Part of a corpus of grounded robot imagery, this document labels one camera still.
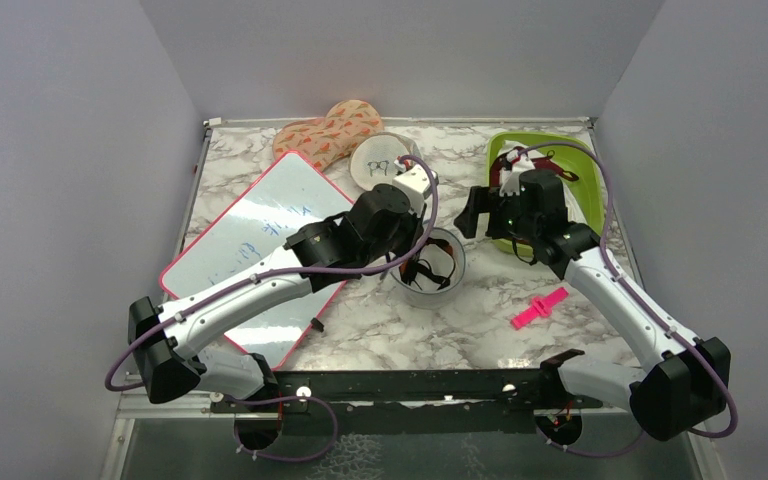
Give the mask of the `black and white bra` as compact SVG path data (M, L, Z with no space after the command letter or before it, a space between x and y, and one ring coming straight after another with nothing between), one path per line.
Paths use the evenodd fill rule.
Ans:
M430 261L422 258L421 255L417 253L398 268L398 279L404 285L415 286L422 291L423 287L418 283L417 278L424 277L434 283L437 286L438 291L442 291L452 285L452 276L454 275L457 266L455 262L454 247L447 240L438 238L429 238L423 244L423 248L428 246L434 246L452 258L452 268L449 274L442 275L436 273L431 266Z

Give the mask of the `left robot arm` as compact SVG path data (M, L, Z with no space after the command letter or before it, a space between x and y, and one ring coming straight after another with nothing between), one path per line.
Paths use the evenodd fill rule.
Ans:
M205 348L226 331L332 284L396 268L430 234L437 187L379 184L351 209L302 226L253 267L188 298L128 308L127 356L153 404L176 400L207 380Z

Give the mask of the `grey mesh laundry bag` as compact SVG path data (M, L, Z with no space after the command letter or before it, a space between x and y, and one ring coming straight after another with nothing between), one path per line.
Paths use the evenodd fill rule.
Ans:
M421 309L439 309L458 294L465 276L466 252L449 230L435 227L418 253L391 269L397 297Z

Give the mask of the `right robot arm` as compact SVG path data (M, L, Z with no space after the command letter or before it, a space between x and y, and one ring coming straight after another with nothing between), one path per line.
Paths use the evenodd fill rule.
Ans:
M474 186L454 224L473 238L480 215L486 235L527 243L533 260L583 294L621 335L636 368L564 353L542 363L539 398L560 407L575 395L629 412L651 438L669 440L723 412L736 413L728 391L731 353L658 306L619 266L602 238L568 216L560 178L545 170L518 175L511 190Z

